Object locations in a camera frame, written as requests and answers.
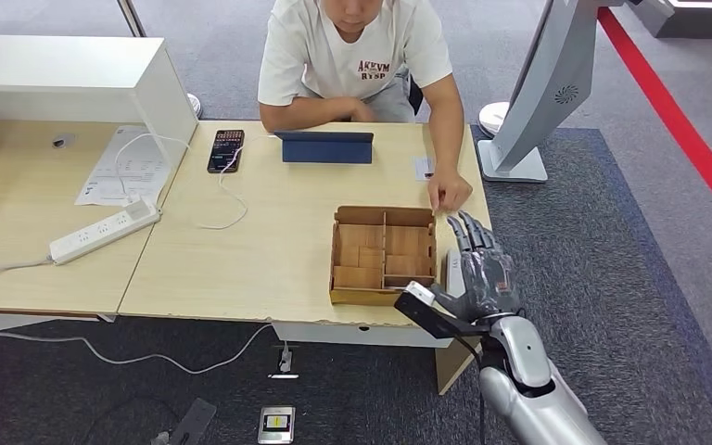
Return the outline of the person's left hand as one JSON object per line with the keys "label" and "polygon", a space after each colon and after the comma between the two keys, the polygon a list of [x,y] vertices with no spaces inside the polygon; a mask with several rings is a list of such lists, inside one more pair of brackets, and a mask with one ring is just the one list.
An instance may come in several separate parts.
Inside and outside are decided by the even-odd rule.
{"label": "person's left hand", "polygon": [[429,178],[427,192],[434,212],[456,211],[470,198],[473,187],[456,169],[436,168]]}

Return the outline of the person's right hand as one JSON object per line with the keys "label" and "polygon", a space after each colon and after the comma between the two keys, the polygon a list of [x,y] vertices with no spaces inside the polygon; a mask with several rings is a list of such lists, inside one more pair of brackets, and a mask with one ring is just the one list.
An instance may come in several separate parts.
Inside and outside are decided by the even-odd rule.
{"label": "person's right hand", "polygon": [[355,122],[373,122],[376,121],[375,113],[372,109],[355,97],[349,97],[348,110],[351,121]]}

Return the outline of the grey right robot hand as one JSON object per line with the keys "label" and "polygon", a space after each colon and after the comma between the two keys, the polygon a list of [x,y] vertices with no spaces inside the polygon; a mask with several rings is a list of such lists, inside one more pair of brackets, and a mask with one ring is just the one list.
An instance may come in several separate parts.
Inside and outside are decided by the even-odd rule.
{"label": "grey right robot hand", "polygon": [[464,293],[458,297],[433,285],[435,301],[457,319],[478,319],[515,313],[520,308],[514,261],[494,233],[464,210],[446,218],[460,252]]}

